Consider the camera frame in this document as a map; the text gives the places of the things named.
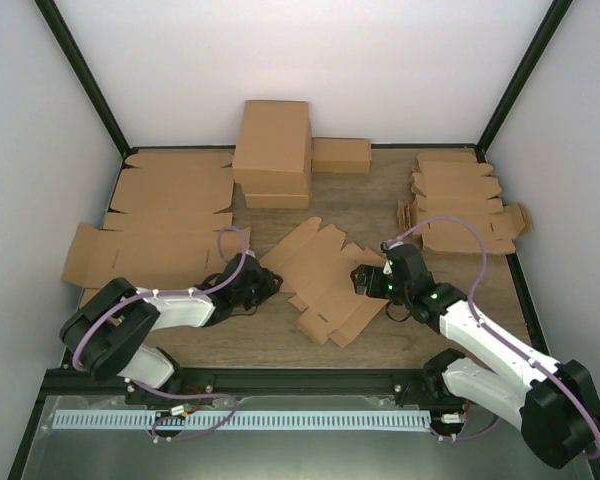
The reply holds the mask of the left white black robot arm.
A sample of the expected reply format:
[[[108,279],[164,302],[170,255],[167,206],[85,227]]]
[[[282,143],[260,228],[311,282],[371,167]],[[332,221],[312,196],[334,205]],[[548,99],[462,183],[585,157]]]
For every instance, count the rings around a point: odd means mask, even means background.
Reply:
[[[148,335],[177,327],[209,328],[251,315],[282,284],[283,278],[251,251],[235,255],[222,272],[186,290],[148,290],[115,278],[66,321],[59,338],[72,353],[74,367],[94,380],[126,378],[171,404],[183,395],[185,381],[169,354],[145,343]]]

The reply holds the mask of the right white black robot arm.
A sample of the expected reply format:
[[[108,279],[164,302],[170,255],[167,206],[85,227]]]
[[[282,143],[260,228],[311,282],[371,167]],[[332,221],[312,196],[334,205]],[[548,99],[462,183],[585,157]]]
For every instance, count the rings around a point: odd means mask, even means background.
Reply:
[[[524,344],[449,283],[436,281],[420,251],[385,245],[384,266],[360,265],[350,278],[369,298],[403,306],[409,317],[462,346],[432,358],[427,396],[477,403],[515,427],[528,448],[559,469],[579,455],[600,457],[600,399],[587,368]]]

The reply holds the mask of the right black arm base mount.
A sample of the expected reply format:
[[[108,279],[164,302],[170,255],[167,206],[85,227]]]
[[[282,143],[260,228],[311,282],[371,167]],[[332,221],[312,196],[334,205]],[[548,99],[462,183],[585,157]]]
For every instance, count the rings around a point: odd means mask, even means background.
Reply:
[[[424,410],[445,410],[463,406],[467,398],[454,395],[442,374],[456,360],[466,359],[459,350],[448,348],[428,360],[420,369],[400,370],[392,376],[397,406],[415,405]]]

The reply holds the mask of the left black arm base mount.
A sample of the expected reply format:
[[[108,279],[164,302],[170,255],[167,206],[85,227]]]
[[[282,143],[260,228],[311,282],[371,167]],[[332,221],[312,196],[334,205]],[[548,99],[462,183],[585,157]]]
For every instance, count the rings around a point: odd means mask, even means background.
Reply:
[[[126,394],[131,405],[172,406],[196,402],[193,395],[216,392],[214,373],[183,368],[163,357],[134,357],[118,376],[132,387]]]

